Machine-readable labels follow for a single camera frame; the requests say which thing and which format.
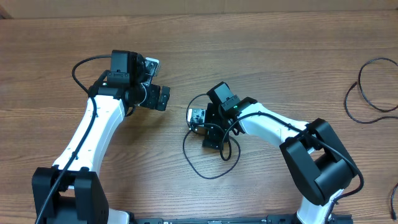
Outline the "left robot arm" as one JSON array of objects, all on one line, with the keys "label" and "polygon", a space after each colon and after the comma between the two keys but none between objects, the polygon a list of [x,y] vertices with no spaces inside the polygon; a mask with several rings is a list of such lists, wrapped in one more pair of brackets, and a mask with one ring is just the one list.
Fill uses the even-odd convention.
[{"label": "left robot arm", "polygon": [[155,58],[113,50],[111,65],[90,87],[86,110],[68,146],[51,167],[32,176],[36,223],[135,223],[132,212],[110,208],[99,174],[111,138],[137,107],[165,111],[170,88],[152,84]]}]

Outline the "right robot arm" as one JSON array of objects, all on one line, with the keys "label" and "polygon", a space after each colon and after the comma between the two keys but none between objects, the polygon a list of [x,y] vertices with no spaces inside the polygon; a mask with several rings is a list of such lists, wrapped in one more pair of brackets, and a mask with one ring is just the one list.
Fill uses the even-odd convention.
[{"label": "right robot arm", "polygon": [[296,121],[272,112],[257,100],[239,97],[225,82],[207,92],[204,127],[221,128],[218,149],[235,135],[257,136],[278,147],[303,199],[298,223],[333,223],[334,206],[358,193],[364,178],[339,137],[324,119]]}]

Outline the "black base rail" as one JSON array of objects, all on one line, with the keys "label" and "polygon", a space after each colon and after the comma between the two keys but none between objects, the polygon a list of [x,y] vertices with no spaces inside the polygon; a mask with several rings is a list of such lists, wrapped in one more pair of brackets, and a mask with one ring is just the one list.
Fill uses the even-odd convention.
[{"label": "black base rail", "polygon": [[266,217],[240,218],[135,218],[133,224],[294,224],[294,215],[268,215]]}]

